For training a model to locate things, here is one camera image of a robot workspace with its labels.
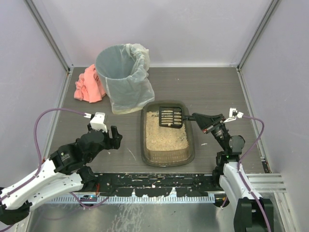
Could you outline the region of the black slotted litter scoop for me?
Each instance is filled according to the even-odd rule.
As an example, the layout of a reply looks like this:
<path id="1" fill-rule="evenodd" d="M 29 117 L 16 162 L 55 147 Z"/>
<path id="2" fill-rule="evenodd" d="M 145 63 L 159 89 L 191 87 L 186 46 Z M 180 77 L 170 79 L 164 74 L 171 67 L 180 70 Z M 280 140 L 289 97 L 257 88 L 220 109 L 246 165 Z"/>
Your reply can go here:
<path id="1" fill-rule="evenodd" d="M 181 129 L 184 121 L 195 121 L 193 116 L 183 114 L 180 107 L 159 107 L 159 126 L 165 128 Z"/>

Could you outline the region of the dark translucent litter box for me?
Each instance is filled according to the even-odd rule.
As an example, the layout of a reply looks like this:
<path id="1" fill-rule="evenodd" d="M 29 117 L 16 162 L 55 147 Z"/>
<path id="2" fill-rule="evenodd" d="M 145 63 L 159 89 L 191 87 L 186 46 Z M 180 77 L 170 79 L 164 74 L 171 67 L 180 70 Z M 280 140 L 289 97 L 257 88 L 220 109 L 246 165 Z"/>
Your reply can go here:
<path id="1" fill-rule="evenodd" d="M 158 112 L 160 106 L 180 107 L 184 114 L 189 114 L 185 104 L 181 101 L 165 100 L 148 103 L 140 114 L 140 148 L 142 160 L 150 166 L 171 167 L 190 163 L 195 157 L 194 136 L 191 122 L 184 122 L 189 146 L 186 149 L 173 151 L 151 151 L 146 147 L 146 114 L 147 112 Z"/>

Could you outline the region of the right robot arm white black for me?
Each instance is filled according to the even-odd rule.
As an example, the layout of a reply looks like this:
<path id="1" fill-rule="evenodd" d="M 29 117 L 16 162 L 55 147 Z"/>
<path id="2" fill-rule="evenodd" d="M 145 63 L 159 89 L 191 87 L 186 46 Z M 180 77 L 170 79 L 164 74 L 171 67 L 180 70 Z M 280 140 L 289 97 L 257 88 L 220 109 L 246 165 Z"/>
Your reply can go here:
<path id="1" fill-rule="evenodd" d="M 243 152 L 245 140 L 241 135 L 231 136 L 225 124 L 238 118 L 248 119 L 233 110 L 229 118 L 222 114 L 208 116 L 193 113 L 192 117 L 205 134 L 211 133 L 222 148 L 216 155 L 216 167 L 212 172 L 214 184 L 226 194 L 234 212 L 234 231 L 272 232 L 274 230 L 274 207 L 270 199 L 264 199 L 253 187 L 242 166 L 248 152 Z"/>

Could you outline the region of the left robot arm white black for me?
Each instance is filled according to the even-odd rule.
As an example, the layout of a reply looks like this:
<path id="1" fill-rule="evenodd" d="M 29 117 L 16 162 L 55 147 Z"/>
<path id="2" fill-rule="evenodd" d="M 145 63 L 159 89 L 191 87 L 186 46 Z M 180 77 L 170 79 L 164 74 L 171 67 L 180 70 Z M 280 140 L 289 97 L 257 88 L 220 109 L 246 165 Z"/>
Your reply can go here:
<path id="1" fill-rule="evenodd" d="M 102 150 L 119 149 L 122 135 L 116 126 L 108 131 L 89 129 L 75 142 L 62 145 L 39 170 L 0 190 L 0 221 L 8 226 L 62 194 L 91 191 L 97 177 L 87 166 Z"/>

